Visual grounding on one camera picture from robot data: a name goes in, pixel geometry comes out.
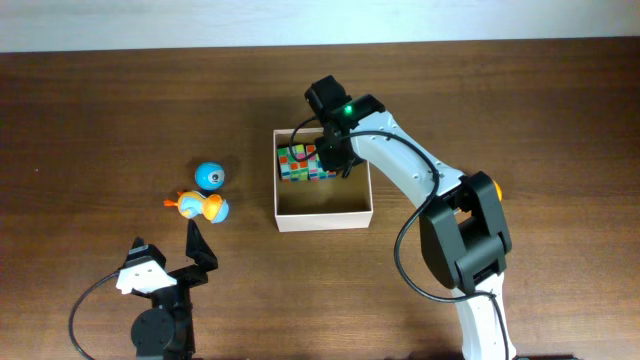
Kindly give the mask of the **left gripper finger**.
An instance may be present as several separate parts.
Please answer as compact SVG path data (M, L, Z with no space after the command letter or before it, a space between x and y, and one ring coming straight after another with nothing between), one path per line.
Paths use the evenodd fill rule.
M193 219L190 219L187 225L185 254L187 257L193 259L195 264L204 272L209 272L218 268L217 257L204 240L196 222Z
M131 268L149 261L156 262L162 269L165 268L166 257L162 252L155 245L146 244L143 238L136 237L123 263L123 268Z

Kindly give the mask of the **Rubik's cube one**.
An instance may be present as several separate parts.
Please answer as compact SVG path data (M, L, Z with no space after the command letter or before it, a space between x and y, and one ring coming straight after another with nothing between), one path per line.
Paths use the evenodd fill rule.
M280 178L283 182L299 182L309 179L308 162L303 161L306 156L306 148L303 144L297 144L290 149L287 146L277 149L277 160Z
M324 170L315 145L306 145L307 173L310 181L319 181L336 177L335 171Z

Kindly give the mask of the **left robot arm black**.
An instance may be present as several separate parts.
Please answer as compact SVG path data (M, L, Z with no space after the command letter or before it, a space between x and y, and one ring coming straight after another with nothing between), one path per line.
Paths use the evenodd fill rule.
M195 354L190 290L208 282L218 261L193 220L187 225L185 255L194 263L168 272L162 252L138 237L119 271L116 288L122 294L151 301L131 327L138 359L190 359Z

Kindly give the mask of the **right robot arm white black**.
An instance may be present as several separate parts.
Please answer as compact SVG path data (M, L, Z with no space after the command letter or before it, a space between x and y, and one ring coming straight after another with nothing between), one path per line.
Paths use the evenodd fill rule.
M453 304L466 359L513 359L502 299L512 241L500 187L483 172L467 175L432 155L408 135L374 96L352 98L333 77L314 82L305 99L323 134L315 145L322 166L347 173L367 162L415 206L396 237L397 271L418 295ZM448 297L420 288L406 273L401 245L419 227L422 258Z

